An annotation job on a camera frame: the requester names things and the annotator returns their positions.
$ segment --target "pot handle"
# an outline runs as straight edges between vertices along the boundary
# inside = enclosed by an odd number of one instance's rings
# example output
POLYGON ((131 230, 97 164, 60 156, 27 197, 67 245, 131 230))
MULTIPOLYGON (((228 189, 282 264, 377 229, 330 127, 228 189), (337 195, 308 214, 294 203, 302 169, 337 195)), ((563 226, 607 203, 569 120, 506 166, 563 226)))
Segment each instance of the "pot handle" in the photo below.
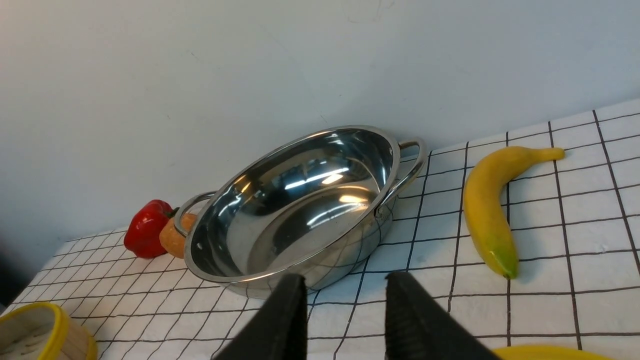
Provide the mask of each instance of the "pot handle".
POLYGON ((199 203, 200 201, 209 200, 215 194, 216 192, 205 192, 195 195, 194 197, 187 200, 187 202, 185 202, 178 209, 178 211, 175 212, 175 215, 173 216, 173 226, 175 227, 175 230, 180 233, 180 235, 184 236, 185 238, 189 235, 189 231, 182 227, 182 217, 184 216, 184 214, 186 214, 187 211, 191 209, 195 204, 199 203))
POLYGON ((422 139, 412 138, 409 140, 403 140, 401 142, 398 142, 398 145, 400 146, 400 150, 403 150, 412 146, 417 146, 418 157, 413 162, 413 166, 411 167, 411 170, 409 170, 409 172, 402 179, 398 180, 397 183, 391 186, 391 189, 389 189, 385 198, 382 199, 380 206, 386 204, 389 200, 391 200, 394 196, 396 196, 398 193, 403 191, 409 184, 411 184, 411 182, 416 178, 416 176, 418 176, 418 173, 424 167, 424 164, 427 162, 427 146, 425 145, 424 141, 422 141, 422 139))

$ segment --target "yellow bowl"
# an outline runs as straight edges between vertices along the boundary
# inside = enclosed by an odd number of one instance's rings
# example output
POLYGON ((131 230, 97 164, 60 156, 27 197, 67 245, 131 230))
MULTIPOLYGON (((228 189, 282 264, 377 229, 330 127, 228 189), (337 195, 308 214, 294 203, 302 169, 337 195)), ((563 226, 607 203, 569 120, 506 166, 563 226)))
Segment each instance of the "yellow bowl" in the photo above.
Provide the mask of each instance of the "yellow bowl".
POLYGON ((93 337, 60 306, 36 302, 0 318, 0 359, 95 360, 93 337))
POLYGON ((548 345, 503 347, 493 352, 502 360, 612 360, 590 352, 548 345))

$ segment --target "red bell pepper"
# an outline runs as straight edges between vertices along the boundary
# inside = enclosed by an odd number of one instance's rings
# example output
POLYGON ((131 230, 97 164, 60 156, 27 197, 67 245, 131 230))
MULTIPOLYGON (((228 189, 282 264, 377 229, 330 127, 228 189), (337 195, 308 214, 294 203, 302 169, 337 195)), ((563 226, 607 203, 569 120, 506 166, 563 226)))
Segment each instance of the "red bell pepper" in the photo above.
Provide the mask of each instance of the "red bell pepper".
POLYGON ((124 236, 124 247, 139 258, 151 259, 166 253, 160 244, 160 232, 175 214, 162 200, 151 200, 133 216, 124 236))

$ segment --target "yellow rim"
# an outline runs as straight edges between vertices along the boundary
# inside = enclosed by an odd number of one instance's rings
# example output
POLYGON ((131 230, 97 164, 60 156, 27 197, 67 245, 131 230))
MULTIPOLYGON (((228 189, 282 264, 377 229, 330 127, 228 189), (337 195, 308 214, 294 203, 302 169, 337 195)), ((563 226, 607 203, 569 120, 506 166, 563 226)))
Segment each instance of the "yellow rim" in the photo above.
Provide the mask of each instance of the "yellow rim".
POLYGON ((69 317, 65 314, 62 308, 60 308, 60 306, 50 304, 48 302, 35 302, 33 304, 25 305, 1 317, 0 325, 22 313, 43 307, 53 312, 55 320, 53 329, 51 329, 51 335, 49 336, 44 349, 40 353, 40 356, 38 356, 38 360, 55 360, 62 349, 62 345, 65 343, 65 339, 67 338, 67 333, 69 331, 69 317))
POLYGON ((612 360, 591 352, 548 345, 503 347, 493 352, 503 360, 612 360))

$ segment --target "stainless steel pot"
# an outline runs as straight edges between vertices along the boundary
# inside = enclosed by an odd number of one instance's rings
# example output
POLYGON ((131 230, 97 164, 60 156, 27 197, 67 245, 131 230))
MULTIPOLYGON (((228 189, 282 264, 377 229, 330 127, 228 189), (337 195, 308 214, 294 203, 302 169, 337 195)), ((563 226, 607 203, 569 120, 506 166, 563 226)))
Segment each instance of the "stainless steel pot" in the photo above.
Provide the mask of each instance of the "stainless steel pot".
POLYGON ((283 274, 321 289, 348 274, 391 226, 396 195, 426 162, 418 138, 398 143, 371 126, 336 127, 297 139, 240 172, 221 190, 189 199, 175 216, 184 259, 198 277, 265 299, 283 274), (417 147, 397 178, 400 150, 417 147), (180 218, 209 199, 187 233, 180 218))

